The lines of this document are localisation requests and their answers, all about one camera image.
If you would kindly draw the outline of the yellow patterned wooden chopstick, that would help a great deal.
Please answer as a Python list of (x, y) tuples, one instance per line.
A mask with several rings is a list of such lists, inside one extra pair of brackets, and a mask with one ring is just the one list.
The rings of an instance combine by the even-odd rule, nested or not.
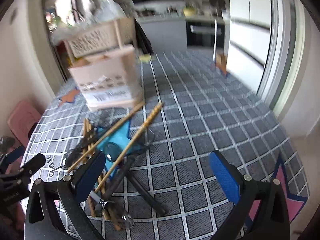
[(144, 131), (147, 129), (147, 127), (153, 122), (154, 118), (157, 116), (161, 108), (163, 107), (164, 103), (159, 102), (154, 109), (151, 111), (150, 115), (147, 117), (147, 119), (144, 121), (144, 123), (140, 126), (139, 130), (135, 133), (135, 135), (132, 137), (130, 142), (127, 144), (127, 146), (123, 149), (123, 151), (120, 153), (119, 157), (116, 159), (116, 161), (113, 163), (113, 165), (110, 167), (110, 169), (107, 171), (107, 173), (104, 175), (101, 182), (98, 184), (98, 186), (95, 188), (95, 193), (97, 193), (104, 185), (104, 182), (107, 180), (107, 178), (111, 175), (113, 170), (121, 163), (127, 152), (131, 149), (131, 147), (134, 145), (134, 143), (141, 137), (141, 135), (144, 133)]

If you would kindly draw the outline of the black handled metal spoon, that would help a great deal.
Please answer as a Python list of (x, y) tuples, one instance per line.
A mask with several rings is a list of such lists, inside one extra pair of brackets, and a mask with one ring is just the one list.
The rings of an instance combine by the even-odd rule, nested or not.
[(140, 148), (138, 150), (134, 150), (129, 154), (125, 160), (121, 161), (120, 169), (114, 178), (109, 183), (108, 188), (105, 193), (102, 194), (102, 199), (107, 201), (111, 198), (112, 194), (118, 188), (120, 182), (126, 177), (129, 182), (133, 185), (133, 187), (137, 190), (137, 192), (142, 196), (142, 198), (156, 211), (156, 213), (160, 216), (164, 216), (167, 214), (167, 210), (165, 207), (157, 202), (151, 194), (143, 187), (143, 185), (137, 180), (134, 174), (130, 171), (132, 164), (135, 162), (135, 159), (146, 152), (150, 148), (150, 144), (148, 145), (139, 145)]

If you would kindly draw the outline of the plain wooden chopstick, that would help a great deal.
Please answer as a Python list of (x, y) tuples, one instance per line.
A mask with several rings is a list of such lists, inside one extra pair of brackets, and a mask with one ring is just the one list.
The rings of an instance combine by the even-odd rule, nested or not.
[(123, 125), (127, 120), (129, 120), (138, 110), (140, 110), (145, 105), (144, 101), (141, 101), (138, 105), (133, 107), (129, 114), (124, 116), (122, 119), (117, 121), (114, 125), (111, 126), (102, 136), (99, 137), (99, 140), (94, 143), (92, 148), (87, 150), (68, 170), (67, 172), (71, 172), (75, 167), (77, 167), (90, 153), (92, 153), (95, 148), (106, 138), (112, 135), (120, 126)]

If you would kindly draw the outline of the pink plastic stool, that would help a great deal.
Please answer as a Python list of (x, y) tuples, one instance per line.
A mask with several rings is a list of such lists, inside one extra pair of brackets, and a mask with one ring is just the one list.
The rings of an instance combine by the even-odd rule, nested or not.
[(32, 104), (28, 100), (22, 100), (10, 113), (7, 124), (12, 134), (26, 148), (40, 118), (41, 114)]

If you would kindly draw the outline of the grey checkered tablecloth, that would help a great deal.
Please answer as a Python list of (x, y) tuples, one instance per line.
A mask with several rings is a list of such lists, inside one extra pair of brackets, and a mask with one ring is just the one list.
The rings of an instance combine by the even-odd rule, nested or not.
[(86, 145), (85, 118), (92, 125), (87, 142), (92, 148), (131, 109), (92, 112), (73, 79), (61, 88), (41, 116), (23, 157), (24, 163), (37, 154), (46, 158), (32, 176), (31, 188), (39, 178), (50, 182), (73, 175), (101, 151), (105, 165), (94, 192), (154, 107), (163, 102), (123, 161), (139, 145), (150, 144), (130, 171), (167, 214), (158, 215), (124, 177), (110, 200), (130, 214), (132, 228), (116, 230), (93, 197), (96, 217), (86, 200), (80, 203), (103, 239), (212, 239), (234, 206), (209, 164), (214, 150), (256, 181), (279, 179), (291, 224), (309, 195), (303, 165), (273, 113), (253, 92), (235, 77), (223, 76), (196, 52), (156, 54), (150, 62), (138, 63), (137, 72), (145, 105), (69, 173)]

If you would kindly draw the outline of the beige utensil holder caddy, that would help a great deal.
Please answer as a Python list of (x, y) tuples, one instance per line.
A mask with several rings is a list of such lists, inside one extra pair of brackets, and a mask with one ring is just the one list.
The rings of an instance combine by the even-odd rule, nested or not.
[(130, 44), (83, 57), (69, 72), (92, 112), (111, 107), (133, 108), (143, 101), (135, 48)]

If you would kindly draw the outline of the beige flower-pattern rack basket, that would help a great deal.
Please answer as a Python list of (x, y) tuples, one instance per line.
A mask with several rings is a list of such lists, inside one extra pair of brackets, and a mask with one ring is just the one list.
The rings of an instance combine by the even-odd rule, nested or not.
[(64, 40), (68, 54), (76, 59), (136, 42), (135, 21), (122, 17), (97, 23)]

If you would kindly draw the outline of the black built-in oven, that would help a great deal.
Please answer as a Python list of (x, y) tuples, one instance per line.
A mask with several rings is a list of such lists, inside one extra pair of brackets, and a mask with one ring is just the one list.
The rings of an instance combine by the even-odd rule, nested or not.
[(223, 48), (225, 25), (215, 22), (186, 21), (187, 46)]

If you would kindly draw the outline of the white refrigerator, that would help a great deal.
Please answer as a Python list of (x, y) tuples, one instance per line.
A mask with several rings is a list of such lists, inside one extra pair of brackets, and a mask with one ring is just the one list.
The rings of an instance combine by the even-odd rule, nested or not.
[(229, 0), (227, 71), (256, 93), (263, 78), (271, 36), (271, 0)]

